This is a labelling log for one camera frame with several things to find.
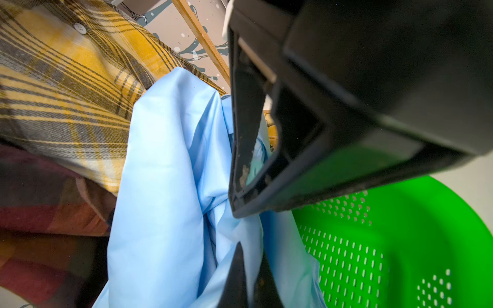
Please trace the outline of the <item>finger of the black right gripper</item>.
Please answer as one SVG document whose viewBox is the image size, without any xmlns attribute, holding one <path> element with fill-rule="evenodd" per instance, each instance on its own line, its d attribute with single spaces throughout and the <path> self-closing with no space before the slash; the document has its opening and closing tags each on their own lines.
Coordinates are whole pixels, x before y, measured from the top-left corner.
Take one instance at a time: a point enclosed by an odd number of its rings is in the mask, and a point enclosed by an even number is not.
<svg viewBox="0 0 493 308">
<path fill-rule="evenodd" d="M 257 55 L 240 35 L 228 29 L 230 58 L 233 146 L 229 201 L 235 216 L 277 211 L 266 195 L 267 164 L 254 159 L 260 126 L 265 123 L 263 106 L 272 84 L 262 72 Z"/>
</svg>

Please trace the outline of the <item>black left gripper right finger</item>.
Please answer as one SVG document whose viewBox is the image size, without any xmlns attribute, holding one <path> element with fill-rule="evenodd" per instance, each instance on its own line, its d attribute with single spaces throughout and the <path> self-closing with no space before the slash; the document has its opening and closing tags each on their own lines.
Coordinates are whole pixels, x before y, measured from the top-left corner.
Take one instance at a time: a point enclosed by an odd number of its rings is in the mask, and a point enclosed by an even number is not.
<svg viewBox="0 0 493 308">
<path fill-rule="evenodd" d="M 270 269 L 267 255 L 264 253 L 254 285 L 254 308 L 283 308 L 276 284 Z"/>
</svg>

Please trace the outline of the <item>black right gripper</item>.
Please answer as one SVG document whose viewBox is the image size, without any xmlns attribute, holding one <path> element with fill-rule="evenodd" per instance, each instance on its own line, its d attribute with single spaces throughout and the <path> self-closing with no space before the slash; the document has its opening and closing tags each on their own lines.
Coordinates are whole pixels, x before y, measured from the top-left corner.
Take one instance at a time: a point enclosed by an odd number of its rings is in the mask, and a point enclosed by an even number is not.
<svg viewBox="0 0 493 308">
<path fill-rule="evenodd" d="M 276 212 L 492 150 L 491 1 L 231 1 L 227 16 L 279 81 Z"/>
</svg>

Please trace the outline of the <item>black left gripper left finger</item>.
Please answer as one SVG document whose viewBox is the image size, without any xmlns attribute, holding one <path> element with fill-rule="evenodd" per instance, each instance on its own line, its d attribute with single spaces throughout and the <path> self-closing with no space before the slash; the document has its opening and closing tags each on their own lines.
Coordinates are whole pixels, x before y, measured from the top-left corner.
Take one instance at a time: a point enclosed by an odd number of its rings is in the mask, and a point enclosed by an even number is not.
<svg viewBox="0 0 493 308">
<path fill-rule="evenodd" d="M 247 278 L 241 243 L 236 245 L 231 267 L 217 308 L 247 308 Z"/>
</svg>

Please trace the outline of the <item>light blue long-sleeve shirt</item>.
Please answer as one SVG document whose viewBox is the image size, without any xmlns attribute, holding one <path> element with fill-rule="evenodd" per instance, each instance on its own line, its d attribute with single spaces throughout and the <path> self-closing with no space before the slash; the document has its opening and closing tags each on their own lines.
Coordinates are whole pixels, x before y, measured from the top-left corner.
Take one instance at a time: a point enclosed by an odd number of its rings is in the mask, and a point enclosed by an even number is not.
<svg viewBox="0 0 493 308">
<path fill-rule="evenodd" d="M 248 306 L 262 264 L 283 306 L 325 306 L 292 213 L 232 215 L 233 132 L 231 98 L 182 68 L 137 101 L 96 307 L 217 307 L 237 247 Z"/>
</svg>

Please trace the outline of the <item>wooden clothes rack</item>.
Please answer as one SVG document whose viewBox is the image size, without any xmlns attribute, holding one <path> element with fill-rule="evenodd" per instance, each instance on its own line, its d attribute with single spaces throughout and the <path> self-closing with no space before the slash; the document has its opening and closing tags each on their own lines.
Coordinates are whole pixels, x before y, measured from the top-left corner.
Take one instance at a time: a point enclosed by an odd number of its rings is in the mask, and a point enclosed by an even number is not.
<svg viewBox="0 0 493 308">
<path fill-rule="evenodd" d="M 228 86 L 231 86 L 230 70 L 225 60 L 222 58 L 218 50 L 216 49 L 213 41 L 210 39 L 208 34 L 203 29 L 200 21 L 196 15 L 191 10 L 187 1 L 183 0 L 173 0 L 172 3 L 176 7 L 177 11 L 181 14 L 182 18 L 185 20 L 189 29 L 193 32 L 195 37 L 198 39 L 200 45 L 204 48 L 209 58 L 218 69 L 219 74 L 224 78 Z"/>
</svg>

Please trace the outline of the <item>green perforated plastic tray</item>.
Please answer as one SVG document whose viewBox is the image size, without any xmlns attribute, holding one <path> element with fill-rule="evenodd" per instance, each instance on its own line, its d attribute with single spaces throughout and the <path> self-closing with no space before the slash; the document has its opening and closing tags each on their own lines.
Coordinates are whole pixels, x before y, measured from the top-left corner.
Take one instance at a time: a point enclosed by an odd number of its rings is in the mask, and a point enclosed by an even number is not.
<svg viewBox="0 0 493 308">
<path fill-rule="evenodd" d="M 491 307 L 492 234 L 421 177 L 293 212 L 327 307 Z"/>
</svg>

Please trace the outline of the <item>yellow plaid flannel shirt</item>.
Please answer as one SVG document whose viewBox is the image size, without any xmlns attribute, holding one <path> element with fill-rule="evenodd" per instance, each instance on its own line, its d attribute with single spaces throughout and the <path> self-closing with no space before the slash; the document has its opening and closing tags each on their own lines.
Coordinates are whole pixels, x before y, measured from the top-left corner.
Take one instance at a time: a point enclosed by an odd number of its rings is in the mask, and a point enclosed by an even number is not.
<svg viewBox="0 0 493 308">
<path fill-rule="evenodd" d="M 1 139 L 117 194 L 135 102 L 183 68 L 105 1 L 1 2 Z"/>
</svg>

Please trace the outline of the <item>dark red plaid shirt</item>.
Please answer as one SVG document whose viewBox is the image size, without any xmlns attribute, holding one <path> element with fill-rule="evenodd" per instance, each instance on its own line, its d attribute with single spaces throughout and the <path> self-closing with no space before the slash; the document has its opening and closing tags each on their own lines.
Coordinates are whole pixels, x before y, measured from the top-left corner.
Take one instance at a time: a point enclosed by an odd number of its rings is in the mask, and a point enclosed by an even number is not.
<svg viewBox="0 0 493 308">
<path fill-rule="evenodd" d="M 92 307 L 108 281 L 116 197 L 1 142 L 1 287 L 32 307 Z"/>
</svg>

